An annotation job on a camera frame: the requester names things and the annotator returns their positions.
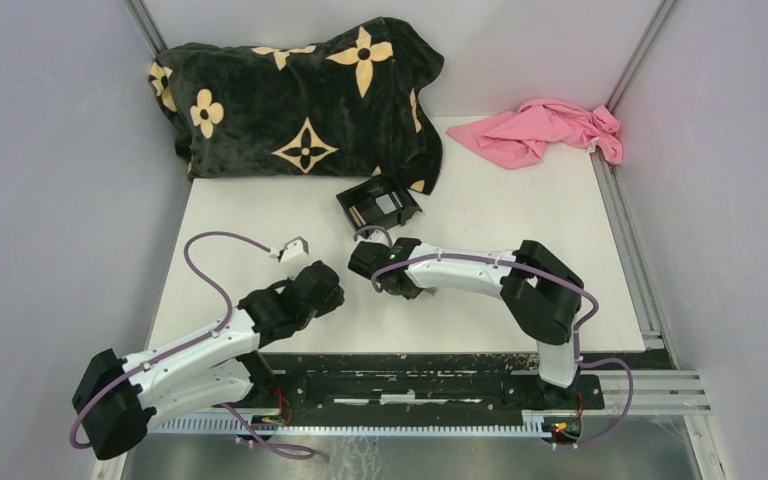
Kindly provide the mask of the stack of cards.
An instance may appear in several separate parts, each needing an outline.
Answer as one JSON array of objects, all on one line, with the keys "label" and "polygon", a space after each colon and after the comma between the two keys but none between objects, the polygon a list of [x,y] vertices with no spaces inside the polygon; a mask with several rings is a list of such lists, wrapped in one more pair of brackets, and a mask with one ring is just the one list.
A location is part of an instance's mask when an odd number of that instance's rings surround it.
[{"label": "stack of cards", "polygon": [[398,223],[402,204],[393,194],[368,196],[349,207],[349,218],[356,228],[378,225],[391,228]]}]

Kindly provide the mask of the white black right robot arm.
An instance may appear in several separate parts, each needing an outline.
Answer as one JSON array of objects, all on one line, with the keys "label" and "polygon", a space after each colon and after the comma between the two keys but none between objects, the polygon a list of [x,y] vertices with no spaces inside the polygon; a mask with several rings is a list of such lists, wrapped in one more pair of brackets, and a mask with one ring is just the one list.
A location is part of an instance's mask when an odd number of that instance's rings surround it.
[{"label": "white black right robot arm", "polygon": [[587,297],[584,283],[547,247],[525,240],[514,250],[444,249],[416,238],[391,246],[357,244],[348,269],[376,291],[412,300],[434,289],[453,289],[499,299],[538,348],[537,392],[551,408],[578,393],[575,321]]}]

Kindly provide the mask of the black plastic card box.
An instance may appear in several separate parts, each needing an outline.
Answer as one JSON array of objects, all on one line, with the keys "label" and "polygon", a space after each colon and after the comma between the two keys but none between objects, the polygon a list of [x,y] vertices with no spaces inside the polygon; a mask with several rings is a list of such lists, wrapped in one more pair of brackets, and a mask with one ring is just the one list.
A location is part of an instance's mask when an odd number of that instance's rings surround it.
[{"label": "black plastic card box", "polygon": [[355,232],[368,226],[390,229],[405,226],[422,208],[391,175],[377,175],[336,195]]}]

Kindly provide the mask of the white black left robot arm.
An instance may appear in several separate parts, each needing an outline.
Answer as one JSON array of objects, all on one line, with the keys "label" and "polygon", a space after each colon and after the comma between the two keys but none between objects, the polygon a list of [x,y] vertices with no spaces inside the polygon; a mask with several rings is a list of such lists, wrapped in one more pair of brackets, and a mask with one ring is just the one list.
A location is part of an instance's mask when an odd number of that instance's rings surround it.
[{"label": "white black left robot arm", "polygon": [[273,397],[272,370],[260,350],[287,339],[344,302],[338,274],[321,261],[295,277],[254,290],[225,316],[153,349],[124,357],[95,354],[72,397],[77,449],[99,460],[134,448],[148,431],[214,405]]}]

